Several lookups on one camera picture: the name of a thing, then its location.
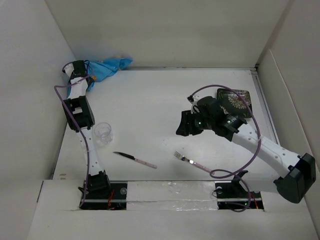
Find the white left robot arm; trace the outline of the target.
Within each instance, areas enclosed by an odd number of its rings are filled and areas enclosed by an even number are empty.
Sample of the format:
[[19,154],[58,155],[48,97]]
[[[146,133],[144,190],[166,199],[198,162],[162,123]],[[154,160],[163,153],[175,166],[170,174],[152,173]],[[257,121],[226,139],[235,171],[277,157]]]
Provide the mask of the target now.
[[63,100],[63,110],[69,128],[79,137],[85,156],[86,179],[82,192],[86,195],[97,194],[107,198],[111,194],[111,184],[106,171],[101,167],[97,150],[93,142],[95,118],[86,97],[88,87],[94,79],[89,73],[87,60],[67,63],[62,72],[69,77],[67,98]]

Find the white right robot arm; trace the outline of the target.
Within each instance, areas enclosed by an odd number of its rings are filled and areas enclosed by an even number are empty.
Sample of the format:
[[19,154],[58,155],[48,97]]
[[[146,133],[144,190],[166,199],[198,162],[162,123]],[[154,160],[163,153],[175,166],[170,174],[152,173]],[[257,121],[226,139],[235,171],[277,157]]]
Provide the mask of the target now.
[[272,142],[243,117],[225,114],[219,101],[212,96],[196,99],[190,95],[187,99],[192,107],[182,111],[177,135],[187,137],[199,135],[204,130],[213,131],[250,151],[254,158],[260,158],[277,172],[271,192],[277,192],[294,204],[303,199],[316,181],[316,161],[312,155],[299,155]]

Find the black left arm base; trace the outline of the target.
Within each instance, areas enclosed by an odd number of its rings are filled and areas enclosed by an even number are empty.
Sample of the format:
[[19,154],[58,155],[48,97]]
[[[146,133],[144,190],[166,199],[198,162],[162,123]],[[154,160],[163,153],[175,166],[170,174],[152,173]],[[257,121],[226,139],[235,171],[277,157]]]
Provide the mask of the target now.
[[127,209],[128,183],[126,181],[112,181],[108,193],[86,194],[81,210],[121,211]]

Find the blue space print cloth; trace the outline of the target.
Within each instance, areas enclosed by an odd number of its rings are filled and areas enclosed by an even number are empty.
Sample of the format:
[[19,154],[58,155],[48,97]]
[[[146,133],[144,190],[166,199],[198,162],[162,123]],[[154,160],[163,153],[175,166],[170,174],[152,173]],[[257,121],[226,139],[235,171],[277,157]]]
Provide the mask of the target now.
[[94,82],[87,88],[89,92],[95,83],[102,82],[104,79],[114,76],[118,71],[124,70],[133,62],[133,59],[131,57],[110,57],[104,60],[85,60],[84,62],[87,73],[95,76]]

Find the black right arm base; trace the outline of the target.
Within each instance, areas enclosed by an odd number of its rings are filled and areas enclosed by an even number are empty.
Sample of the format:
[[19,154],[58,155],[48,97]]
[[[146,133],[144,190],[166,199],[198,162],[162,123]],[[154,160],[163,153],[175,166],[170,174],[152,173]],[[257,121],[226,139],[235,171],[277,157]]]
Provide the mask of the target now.
[[264,210],[261,193],[251,191],[251,200],[248,204],[248,192],[239,182],[216,181],[215,190],[212,191],[211,195],[217,199],[219,210],[239,211],[246,206],[251,210]]

